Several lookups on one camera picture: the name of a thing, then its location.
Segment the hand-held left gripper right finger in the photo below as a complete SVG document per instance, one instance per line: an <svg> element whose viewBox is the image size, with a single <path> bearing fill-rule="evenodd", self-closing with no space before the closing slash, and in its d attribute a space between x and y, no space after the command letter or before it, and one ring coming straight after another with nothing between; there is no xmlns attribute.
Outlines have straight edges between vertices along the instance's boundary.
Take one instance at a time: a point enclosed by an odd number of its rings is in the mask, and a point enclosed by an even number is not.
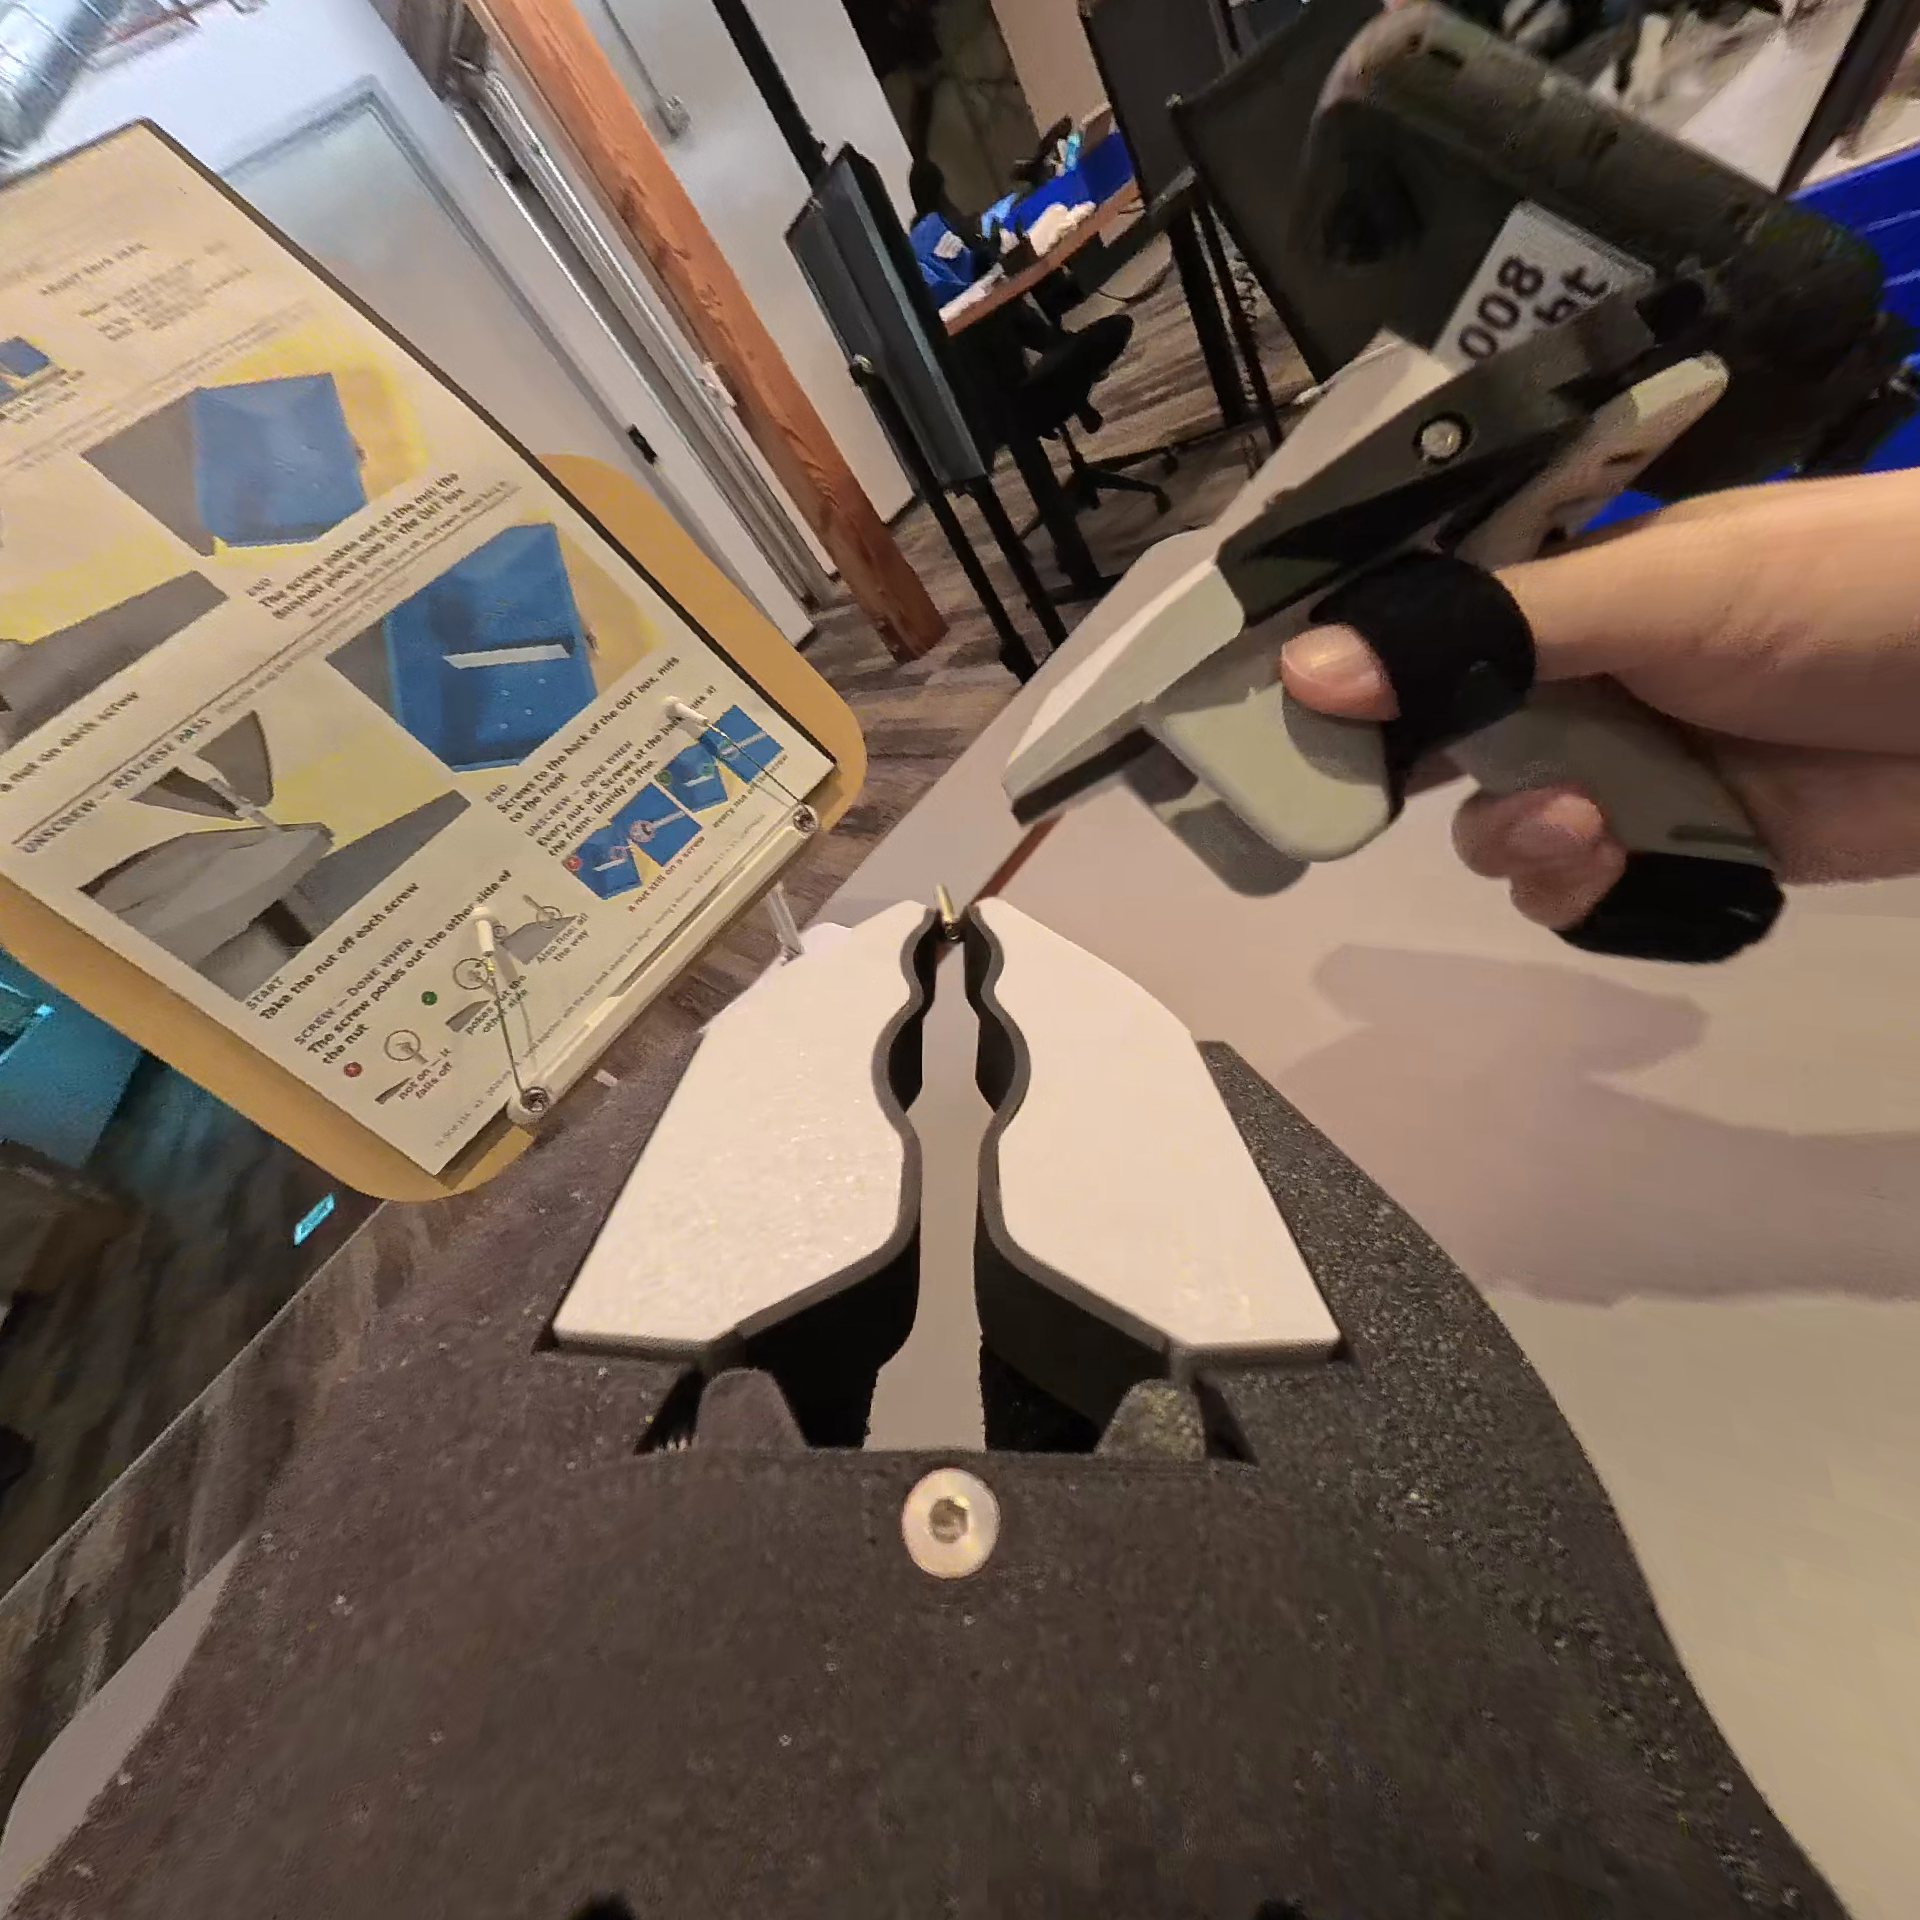
<svg viewBox="0 0 1920 1920"><path fill-rule="evenodd" d="M1025 1380L1190 1380L1340 1345L1189 1027L1004 900L965 921L983 1345Z"/></svg>

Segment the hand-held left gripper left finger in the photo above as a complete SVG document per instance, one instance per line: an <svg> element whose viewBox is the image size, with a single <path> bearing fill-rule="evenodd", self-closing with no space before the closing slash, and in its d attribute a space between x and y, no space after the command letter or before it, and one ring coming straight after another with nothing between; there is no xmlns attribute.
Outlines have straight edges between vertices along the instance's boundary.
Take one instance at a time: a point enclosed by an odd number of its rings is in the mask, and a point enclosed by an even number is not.
<svg viewBox="0 0 1920 1920"><path fill-rule="evenodd" d="M864 1292L911 1292L937 912L878 1041L748 1018L701 1038L551 1322L565 1350L701 1366Z"/></svg>

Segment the person's right hand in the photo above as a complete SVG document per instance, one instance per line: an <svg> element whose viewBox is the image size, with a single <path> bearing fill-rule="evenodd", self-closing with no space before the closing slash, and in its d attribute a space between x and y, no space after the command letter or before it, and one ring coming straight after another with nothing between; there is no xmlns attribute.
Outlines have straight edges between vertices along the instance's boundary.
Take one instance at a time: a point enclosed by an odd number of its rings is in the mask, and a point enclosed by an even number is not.
<svg viewBox="0 0 1920 1920"><path fill-rule="evenodd" d="M1701 496L1499 578L1537 683L1692 733L1783 885L1918 875L1918 475Z"/></svg>

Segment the wooden top desk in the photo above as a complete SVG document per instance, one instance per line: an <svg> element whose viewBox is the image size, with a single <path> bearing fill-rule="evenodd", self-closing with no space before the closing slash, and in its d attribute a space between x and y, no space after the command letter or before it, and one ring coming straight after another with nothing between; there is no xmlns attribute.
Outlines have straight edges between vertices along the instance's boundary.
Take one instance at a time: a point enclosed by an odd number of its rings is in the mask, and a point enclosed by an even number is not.
<svg viewBox="0 0 1920 1920"><path fill-rule="evenodd" d="M971 416L983 429L987 448L1011 457L1014 475L1036 512L1030 530L1046 538L1059 563L1059 572L1063 574L1060 587L1048 594L1052 606L1088 603L1104 594L1113 581L1093 560L1083 538L1083 515L1075 512L1060 492L1060 482L1067 477L1063 445L1056 441L1017 441L1007 448L999 441L980 406L973 355L963 341L976 322L985 321L1006 305L1030 302L1038 310L1041 310L1038 302L1041 283L1067 276L1083 254L1104 249L1118 228L1137 225L1143 214L1144 204L1140 187L1137 184L1131 184L1126 190L1099 206L1083 204L1076 208L1046 208L1025 230L1017 230L1006 225L999 228L1001 249L995 272L979 276L966 289L966 299L963 305L945 305L941 309L941 324L951 360L966 379L965 397ZM1075 429L1071 440L1076 445L1079 436L1091 435ZM1174 443L1149 443L1110 457L1109 461L1093 464L1113 464L1136 477L1164 488L1164 477L1179 470L1182 453Z"/></svg>

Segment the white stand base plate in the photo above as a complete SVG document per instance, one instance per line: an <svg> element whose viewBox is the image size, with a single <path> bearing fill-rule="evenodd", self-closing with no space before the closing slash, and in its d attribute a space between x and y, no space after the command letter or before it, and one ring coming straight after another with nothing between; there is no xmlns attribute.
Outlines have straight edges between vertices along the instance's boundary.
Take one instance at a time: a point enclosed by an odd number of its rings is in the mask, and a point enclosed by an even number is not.
<svg viewBox="0 0 1920 1920"><path fill-rule="evenodd" d="M801 931L800 950L774 960L713 1016L701 1035L748 1018L756 1030L790 1021L805 1038L878 1041L910 1004L904 953L920 936L920 904L891 904L853 923L817 921Z"/></svg>

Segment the black monitor on stand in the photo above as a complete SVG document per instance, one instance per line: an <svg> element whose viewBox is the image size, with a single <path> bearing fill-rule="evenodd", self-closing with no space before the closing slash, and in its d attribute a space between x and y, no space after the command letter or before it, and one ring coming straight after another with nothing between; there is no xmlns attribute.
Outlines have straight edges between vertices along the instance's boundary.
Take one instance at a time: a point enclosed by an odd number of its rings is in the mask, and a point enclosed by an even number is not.
<svg viewBox="0 0 1920 1920"><path fill-rule="evenodd" d="M878 166L855 147L841 147L812 179L783 241L823 309L848 378L985 610L1001 665L1014 682L1030 682L1041 654L1011 620L953 498L973 500L1024 596L1036 594L1038 577L992 488L989 457L951 366L940 310Z"/></svg>

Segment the teal storage box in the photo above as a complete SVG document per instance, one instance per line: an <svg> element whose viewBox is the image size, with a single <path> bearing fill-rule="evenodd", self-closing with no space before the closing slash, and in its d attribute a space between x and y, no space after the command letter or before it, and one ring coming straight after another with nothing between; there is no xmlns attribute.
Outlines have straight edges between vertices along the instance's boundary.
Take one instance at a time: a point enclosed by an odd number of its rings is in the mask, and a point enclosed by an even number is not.
<svg viewBox="0 0 1920 1920"><path fill-rule="evenodd" d="M3 956L3 1138L83 1170L143 1050Z"/></svg>

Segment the blue plastic bin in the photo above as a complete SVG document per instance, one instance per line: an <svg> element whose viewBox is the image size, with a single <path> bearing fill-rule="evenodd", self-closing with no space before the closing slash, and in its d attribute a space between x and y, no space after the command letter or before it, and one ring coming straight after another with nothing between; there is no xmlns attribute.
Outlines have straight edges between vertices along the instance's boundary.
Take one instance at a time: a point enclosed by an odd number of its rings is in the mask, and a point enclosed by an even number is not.
<svg viewBox="0 0 1920 1920"><path fill-rule="evenodd" d="M1795 198L1863 238L1883 275L1883 307L1912 331L1907 371L1916 386L1918 352L1918 147L1863 163L1848 171L1803 185ZM1863 460L1863 473L1887 473L1918 466L1918 414L1894 425ZM1660 510L1645 492L1628 492L1595 515L1582 532L1597 532L1621 522Z"/></svg>

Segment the blue storage bin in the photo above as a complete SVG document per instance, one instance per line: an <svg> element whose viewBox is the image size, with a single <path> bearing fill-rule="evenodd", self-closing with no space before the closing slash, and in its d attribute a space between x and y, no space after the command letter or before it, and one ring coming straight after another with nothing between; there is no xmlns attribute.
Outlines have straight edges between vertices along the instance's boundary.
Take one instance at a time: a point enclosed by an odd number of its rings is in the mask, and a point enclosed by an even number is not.
<svg viewBox="0 0 1920 1920"><path fill-rule="evenodd" d="M1022 226L1030 226L1046 208L1099 206L1136 181L1133 156L1125 132L1105 132L1097 144L1083 147L1075 163L1036 187L1019 206Z"/></svg>

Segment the black office chair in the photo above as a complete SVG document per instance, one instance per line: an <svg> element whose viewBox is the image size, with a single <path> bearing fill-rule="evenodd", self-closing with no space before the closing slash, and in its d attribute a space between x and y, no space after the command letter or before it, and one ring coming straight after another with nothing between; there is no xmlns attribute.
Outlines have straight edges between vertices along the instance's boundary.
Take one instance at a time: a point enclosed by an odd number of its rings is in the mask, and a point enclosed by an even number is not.
<svg viewBox="0 0 1920 1920"><path fill-rule="evenodd" d="M1067 460L1060 492L1075 512L1093 512L1104 496L1147 496L1158 515L1169 507L1164 488L1113 464L1093 464L1071 440L1095 435L1102 414L1095 388L1115 371L1133 339L1126 316L1085 326L1060 326L1030 302L1006 305L976 322L965 346L976 361L983 414L1001 443L1056 441Z"/></svg>

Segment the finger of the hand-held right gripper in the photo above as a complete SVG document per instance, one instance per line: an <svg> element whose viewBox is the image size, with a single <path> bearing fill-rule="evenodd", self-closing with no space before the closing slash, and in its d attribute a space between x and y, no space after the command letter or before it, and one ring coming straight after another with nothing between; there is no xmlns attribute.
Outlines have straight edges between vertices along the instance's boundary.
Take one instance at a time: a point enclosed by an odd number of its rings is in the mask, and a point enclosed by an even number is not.
<svg viewBox="0 0 1920 1920"><path fill-rule="evenodd" d="M1283 445L1182 549L1179 568L1155 574L1143 603L1126 606L1118 628L1041 697L1001 777L1022 825L1041 822L1102 784L1097 762L1140 730L1143 712L1259 622L1225 578L1228 539L1286 505L1447 374L1437 356L1412 344L1368 344L1313 393Z"/></svg>

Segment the wooden post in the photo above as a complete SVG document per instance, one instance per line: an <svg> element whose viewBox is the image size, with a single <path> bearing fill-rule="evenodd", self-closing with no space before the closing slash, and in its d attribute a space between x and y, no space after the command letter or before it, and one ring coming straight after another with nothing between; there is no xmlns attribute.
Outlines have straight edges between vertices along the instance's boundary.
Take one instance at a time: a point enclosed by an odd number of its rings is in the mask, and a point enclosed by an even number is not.
<svg viewBox="0 0 1920 1920"><path fill-rule="evenodd" d="M941 613L875 515L582 13L569 3L486 3L470 11L553 112L597 196L660 275L692 339L720 368L759 454L886 651L896 661L929 654L945 635Z"/></svg>

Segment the silver ventilation duct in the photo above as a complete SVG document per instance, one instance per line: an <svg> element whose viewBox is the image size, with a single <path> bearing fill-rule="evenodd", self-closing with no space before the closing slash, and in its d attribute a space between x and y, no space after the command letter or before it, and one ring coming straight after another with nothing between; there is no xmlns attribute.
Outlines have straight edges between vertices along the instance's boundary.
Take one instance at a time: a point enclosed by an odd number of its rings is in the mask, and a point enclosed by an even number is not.
<svg viewBox="0 0 1920 1920"><path fill-rule="evenodd" d="M195 24L191 3L4 3L3 156L24 153L101 61Z"/></svg>

